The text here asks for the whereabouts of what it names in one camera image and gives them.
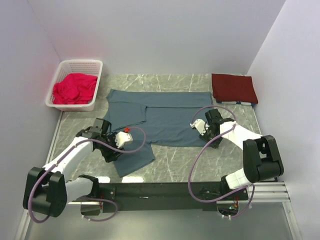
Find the blue-grey t-shirt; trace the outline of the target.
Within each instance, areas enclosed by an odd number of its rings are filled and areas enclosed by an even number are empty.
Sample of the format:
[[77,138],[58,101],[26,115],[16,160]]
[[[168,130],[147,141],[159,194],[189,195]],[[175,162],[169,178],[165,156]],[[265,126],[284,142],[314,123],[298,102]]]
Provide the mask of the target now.
[[197,111],[212,105],[210,92],[131,92],[111,89],[106,97],[104,119],[113,132],[138,126],[114,166],[119,177],[127,176],[155,160],[151,145],[203,147],[205,142],[190,127]]

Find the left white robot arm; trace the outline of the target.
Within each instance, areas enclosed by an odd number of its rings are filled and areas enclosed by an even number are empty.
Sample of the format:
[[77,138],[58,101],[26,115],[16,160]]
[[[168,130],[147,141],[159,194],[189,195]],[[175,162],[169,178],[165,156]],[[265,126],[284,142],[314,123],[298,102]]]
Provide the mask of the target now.
[[93,125],[80,130],[71,144],[43,167],[33,167],[27,174],[22,206],[47,217],[58,217],[67,203],[85,197],[94,201],[100,195],[97,177],[80,175],[70,181],[70,175],[82,159],[99,150],[105,161],[116,161],[124,145],[132,142],[130,133],[112,132],[111,123],[97,118]]

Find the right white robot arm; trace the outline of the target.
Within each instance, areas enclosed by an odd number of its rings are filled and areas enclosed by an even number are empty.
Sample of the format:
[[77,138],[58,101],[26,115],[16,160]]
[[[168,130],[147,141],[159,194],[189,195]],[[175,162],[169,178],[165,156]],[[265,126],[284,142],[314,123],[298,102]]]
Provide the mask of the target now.
[[218,109],[207,111],[205,118],[206,121],[196,119],[190,124],[198,131],[201,140],[216,149],[226,139],[242,150],[243,167],[220,180],[222,198],[230,200],[243,186],[283,175],[283,162],[273,136],[254,133],[230,117],[223,118]]

